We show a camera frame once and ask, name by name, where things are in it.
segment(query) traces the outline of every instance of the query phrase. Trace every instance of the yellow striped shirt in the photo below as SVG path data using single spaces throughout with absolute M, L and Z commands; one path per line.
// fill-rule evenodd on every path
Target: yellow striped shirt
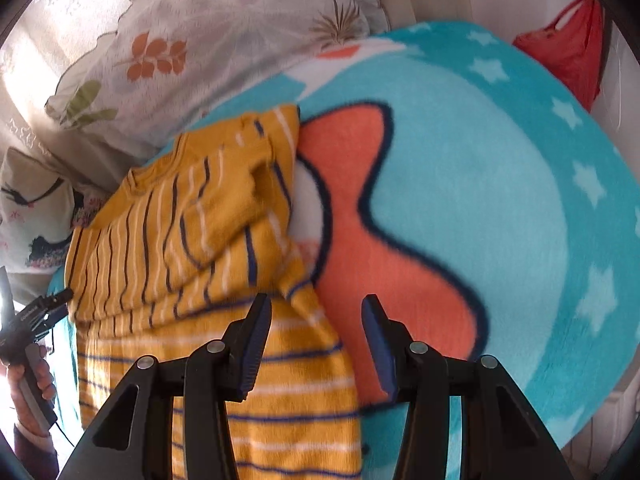
M 227 406 L 242 480 L 360 475 L 353 371 L 287 237 L 299 127 L 287 105 L 183 134 L 74 232 L 65 283 L 85 425 L 136 358 L 187 356 L 268 292 L 255 388 Z M 182 399 L 173 443 L 180 479 Z

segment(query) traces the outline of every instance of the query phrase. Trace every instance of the metal rivet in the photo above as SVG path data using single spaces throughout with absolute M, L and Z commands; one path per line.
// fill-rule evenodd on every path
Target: metal rivet
M 409 345 L 409 350 L 414 354 L 426 354 L 429 350 L 429 346 L 427 343 L 423 343 L 422 341 L 414 341 Z
M 217 354 L 219 352 L 222 352 L 224 349 L 225 342 L 221 339 L 215 339 L 207 345 L 207 352 L 209 352 L 210 354 Z
M 498 359 L 496 359 L 494 356 L 492 355 L 483 355 L 480 358 L 480 364 L 482 366 L 484 366 L 485 368 L 490 368 L 493 369 L 495 367 L 497 367 L 498 365 Z
M 154 359 L 150 355 L 145 355 L 138 359 L 138 368 L 146 370 L 154 365 Z

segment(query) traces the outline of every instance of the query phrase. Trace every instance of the red bag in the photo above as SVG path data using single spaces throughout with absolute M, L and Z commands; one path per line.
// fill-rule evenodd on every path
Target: red bag
M 556 28 L 576 6 L 564 27 Z M 548 27 L 519 35 L 513 45 L 545 66 L 591 111 L 600 93 L 603 21 L 597 0 L 574 0 Z

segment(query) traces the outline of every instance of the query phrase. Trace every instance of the white wall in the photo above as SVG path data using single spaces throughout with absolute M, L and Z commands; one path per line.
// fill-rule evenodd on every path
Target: white wall
M 505 41 L 548 25 L 572 0 L 471 0 L 474 21 Z M 640 180 L 640 66 L 617 30 L 592 115 Z

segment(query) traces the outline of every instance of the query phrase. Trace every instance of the human hand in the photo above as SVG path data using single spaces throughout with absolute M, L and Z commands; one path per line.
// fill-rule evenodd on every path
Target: human hand
M 44 346 L 40 347 L 40 357 L 42 359 L 34 369 L 34 374 L 38 380 L 38 387 L 42 392 L 42 397 L 45 400 L 51 400 L 56 396 L 56 388 L 53 385 L 53 376 L 49 371 L 49 364 L 44 360 L 44 356 L 47 355 L 47 349 Z M 18 417 L 18 421 L 30 432 L 37 436 L 46 437 L 49 436 L 48 432 L 43 432 L 40 429 L 40 425 L 36 421 L 36 418 L 31 413 L 27 401 L 24 400 L 24 396 L 20 391 L 20 379 L 24 376 L 23 365 L 13 365 L 7 367 L 6 378 L 9 383 L 9 391 L 11 393 L 11 400 L 14 402 L 15 412 Z

